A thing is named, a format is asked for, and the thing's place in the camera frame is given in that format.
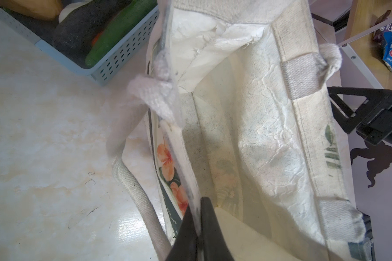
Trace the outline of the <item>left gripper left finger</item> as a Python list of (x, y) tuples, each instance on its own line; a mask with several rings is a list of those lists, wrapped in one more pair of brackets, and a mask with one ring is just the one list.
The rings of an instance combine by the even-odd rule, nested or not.
[(197, 242), (193, 216), (188, 206), (180, 226), (176, 241), (166, 258), (166, 261), (196, 261), (197, 260)]

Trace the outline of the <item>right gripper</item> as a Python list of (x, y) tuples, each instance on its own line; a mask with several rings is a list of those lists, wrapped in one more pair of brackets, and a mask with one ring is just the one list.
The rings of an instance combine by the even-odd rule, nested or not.
[[(356, 132), (365, 142), (377, 146), (381, 142), (392, 145), (392, 91), (350, 87), (328, 87), (334, 119), (342, 130)], [(364, 97), (357, 109), (352, 109), (344, 96)]]

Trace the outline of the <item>dark purple eggplant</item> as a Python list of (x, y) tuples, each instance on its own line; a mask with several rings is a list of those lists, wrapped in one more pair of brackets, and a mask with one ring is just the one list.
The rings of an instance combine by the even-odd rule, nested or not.
[(55, 29), (52, 46), (80, 67), (86, 68), (85, 58), (96, 35), (128, 0), (94, 0), (70, 13)]

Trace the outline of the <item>cream canvas grocery bag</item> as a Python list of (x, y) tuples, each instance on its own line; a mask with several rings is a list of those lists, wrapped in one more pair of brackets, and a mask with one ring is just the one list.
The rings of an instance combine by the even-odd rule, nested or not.
[(107, 141), (113, 176), (159, 261), (201, 198), (234, 261), (369, 261), (345, 182), (327, 81), (342, 57), (318, 44), (307, 1), (158, 1), (146, 72)]

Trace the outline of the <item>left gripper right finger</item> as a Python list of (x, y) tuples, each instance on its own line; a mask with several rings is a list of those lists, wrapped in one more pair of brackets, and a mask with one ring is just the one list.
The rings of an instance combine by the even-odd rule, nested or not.
[(234, 261), (208, 197), (201, 198), (201, 246), (205, 261)]

